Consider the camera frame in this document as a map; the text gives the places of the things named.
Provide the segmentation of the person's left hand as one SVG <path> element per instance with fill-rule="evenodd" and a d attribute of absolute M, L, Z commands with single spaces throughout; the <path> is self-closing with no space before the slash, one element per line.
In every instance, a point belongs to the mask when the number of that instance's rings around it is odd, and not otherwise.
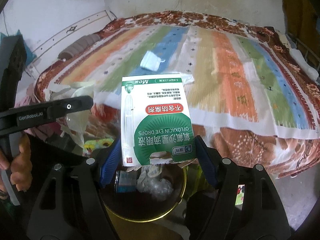
<path fill-rule="evenodd" d="M 11 170 L 10 182 L 17 191 L 27 191 L 32 182 L 32 163 L 29 137 L 24 134 L 18 145 L 20 153 L 10 163 L 1 151 L 1 170 Z"/>

